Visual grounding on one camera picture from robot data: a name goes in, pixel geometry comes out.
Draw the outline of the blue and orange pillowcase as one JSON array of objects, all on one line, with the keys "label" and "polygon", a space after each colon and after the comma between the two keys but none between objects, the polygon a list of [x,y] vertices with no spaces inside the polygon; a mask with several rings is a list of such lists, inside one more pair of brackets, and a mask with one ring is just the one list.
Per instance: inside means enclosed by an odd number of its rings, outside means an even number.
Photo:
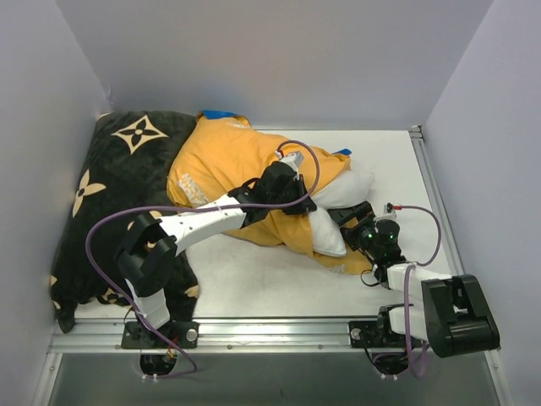
[{"label": "blue and orange pillowcase", "polygon": [[[276,161],[278,148],[284,153],[303,153],[300,172],[306,187],[314,190],[311,198],[348,169],[366,172],[362,165],[352,164],[351,158],[343,153],[331,153],[316,146],[305,150],[287,143],[284,136],[261,133],[243,116],[210,119],[199,114],[196,121],[194,132],[182,146],[167,176],[167,196],[176,206],[203,206],[249,179],[260,177]],[[371,267],[360,252],[347,246],[343,257],[315,253],[309,214],[288,216],[280,210],[270,211],[263,221],[229,234],[263,246],[285,245],[340,273],[359,275]]]}]

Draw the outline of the white pillow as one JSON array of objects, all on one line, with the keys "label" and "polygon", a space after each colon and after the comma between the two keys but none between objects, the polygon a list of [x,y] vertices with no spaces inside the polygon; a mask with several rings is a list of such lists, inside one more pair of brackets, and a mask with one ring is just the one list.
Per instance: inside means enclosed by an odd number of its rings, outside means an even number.
[{"label": "white pillow", "polygon": [[331,219],[329,210],[362,203],[373,182],[373,173],[348,169],[312,196],[316,210],[309,213],[309,225],[315,253],[330,257],[346,255],[347,249],[340,229]]}]

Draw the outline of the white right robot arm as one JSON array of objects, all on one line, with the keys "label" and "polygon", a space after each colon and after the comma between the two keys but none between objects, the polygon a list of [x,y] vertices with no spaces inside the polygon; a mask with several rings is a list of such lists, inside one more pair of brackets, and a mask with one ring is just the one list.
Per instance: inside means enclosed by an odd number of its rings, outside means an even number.
[{"label": "white right robot arm", "polygon": [[380,308],[377,340],[407,348],[421,342],[441,358],[500,348],[499,328],[474,275],[438,273],[429,269],[433,256],[419,262],[402,253],[396,214],[404,208],[389,203],[378,216],[365,201],[330,211],[347,246],[371,265],[372,285],[403,295],[401,303]]}]

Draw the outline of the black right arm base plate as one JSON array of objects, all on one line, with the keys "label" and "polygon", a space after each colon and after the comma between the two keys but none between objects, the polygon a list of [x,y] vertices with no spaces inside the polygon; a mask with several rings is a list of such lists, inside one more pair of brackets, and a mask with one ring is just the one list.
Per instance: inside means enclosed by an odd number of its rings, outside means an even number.
[{"label": "black right arm base plate", "polygon": [[406,339],[401,333],[394,333],[380,326],[375,320],[348,322],[349,342],[352,348],[393,348],[406,349]]}]

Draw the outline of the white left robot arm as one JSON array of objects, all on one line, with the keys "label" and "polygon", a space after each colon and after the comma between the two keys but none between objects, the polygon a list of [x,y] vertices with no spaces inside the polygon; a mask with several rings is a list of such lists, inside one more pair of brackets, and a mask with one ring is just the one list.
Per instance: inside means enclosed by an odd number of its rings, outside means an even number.
[{"label": "white left robot arm", "polygon": [[115,254],[128,284],[139,319],[141,338],[160,348],[171,337],[172,320],[165,287],[176,258],[190,246],[226,231],[264,220],[272,210],[302,215],[315,210],[299,172],[301,152],[285,155],[254,178],[219,199],[184,214],[154,218],[138,216]]}]

